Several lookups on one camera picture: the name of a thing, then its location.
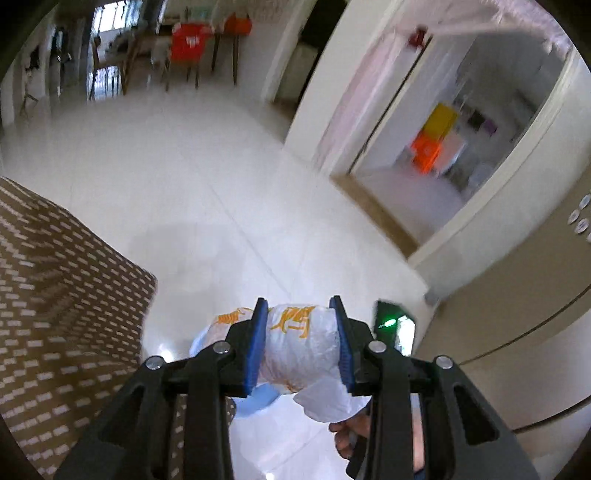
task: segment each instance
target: green led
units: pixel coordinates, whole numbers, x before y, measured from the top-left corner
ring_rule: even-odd
[[[398,321],[398,319],[387,320],[386,322],[384,322],[384,324],[380,328],[386,328],[386,327],[391,327],[392,325],[396,325],[397,321]]]

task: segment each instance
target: doorway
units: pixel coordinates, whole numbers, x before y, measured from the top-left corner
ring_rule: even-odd
[[[373,205],[372,217],[386,216],[377,223],[412,254],[409,242],[424,245],[509,156],[563,66],[527,33],[434,38],[340,183]]]
[[[346,7],[345,0],[317,0],[298,35],[273,101],[291,118],[296,114],[322,52]]]

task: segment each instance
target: brown patterned fabric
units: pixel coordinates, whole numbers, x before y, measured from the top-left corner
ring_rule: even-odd
[[[45,478],[136,370],[155,288],[68,211],[0,178],[0,413]]]
[[[170,432],[170,450],[168,453],[168,480],[183,478],[184,423],[187,410],[187,396],[179,395],[175,403],[175,413]],[[226,397],[226,421],[228,427],[236,416],[236,403]]]

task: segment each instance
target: button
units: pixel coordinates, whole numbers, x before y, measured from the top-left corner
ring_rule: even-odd
[[[581,210],[584,209],[589,204],[589,202],[591,202],[591,194],[587,194],[581,199],[579,208]]]
[[[580,215],[580,210],[574,210],[573,213],[570,214],[569,216],[569,225],[571,225],[572,223],[575,223],[577,221],[577,219],[579,218]]]
[[[574,232],[577,235],[580,235],[581,233],[583,233],[587,228],[589,227],[589,219],[588,218],[584,218],[582,220],[579,221],[579,223],[577,223],[577,226],[574,227]]]

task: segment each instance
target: red cloth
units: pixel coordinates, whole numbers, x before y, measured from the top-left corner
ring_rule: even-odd
[[[173,28],[173,44],[170,48],[171,61],[199,61],[205,50],[207,39],[213,30],[206,24],[179,24]]]

